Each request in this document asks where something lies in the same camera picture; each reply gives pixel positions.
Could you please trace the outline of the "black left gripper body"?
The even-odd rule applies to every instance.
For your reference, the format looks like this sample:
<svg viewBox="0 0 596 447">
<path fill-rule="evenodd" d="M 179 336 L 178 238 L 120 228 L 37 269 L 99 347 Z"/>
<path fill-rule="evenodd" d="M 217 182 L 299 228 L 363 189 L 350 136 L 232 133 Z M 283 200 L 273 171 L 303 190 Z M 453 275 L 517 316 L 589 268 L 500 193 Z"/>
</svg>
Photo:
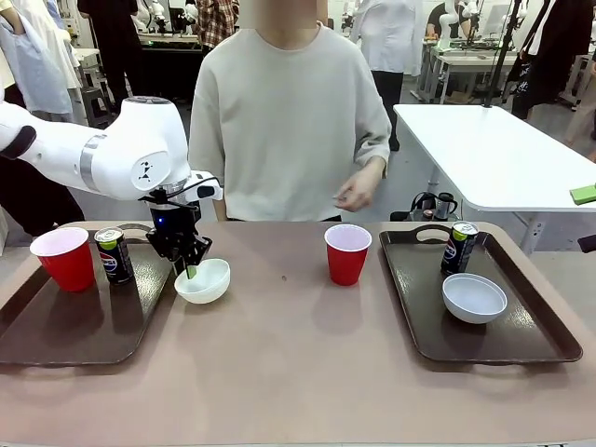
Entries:
<svg viewBox="0 0 596 447">
<path fill-rule="evenodd" d="M 202 259 L 208 252 L 208 239 L 202 237 L 196 223 L 200 207 L 191 204 L 169 209 L 150 209 L 154 228 L 146 237 L 157 254 L 167 259 Z"/>
</svg>

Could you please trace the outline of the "person's left hand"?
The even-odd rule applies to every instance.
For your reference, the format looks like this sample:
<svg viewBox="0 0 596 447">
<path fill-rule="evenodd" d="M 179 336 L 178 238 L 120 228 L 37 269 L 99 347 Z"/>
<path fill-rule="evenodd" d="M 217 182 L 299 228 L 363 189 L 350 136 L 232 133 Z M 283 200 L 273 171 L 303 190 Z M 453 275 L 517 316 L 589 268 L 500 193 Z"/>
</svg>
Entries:
<svg viewBox="0 0 596 447">
<path fill-rule="evenodd" d="M 363 168 L 341 186 L 334 196 L 335 207 L 350 212 L 368 207 L 384 177 L 385 169 L 386 161 L 383 158 L 372 157 Z"/>
</svg>

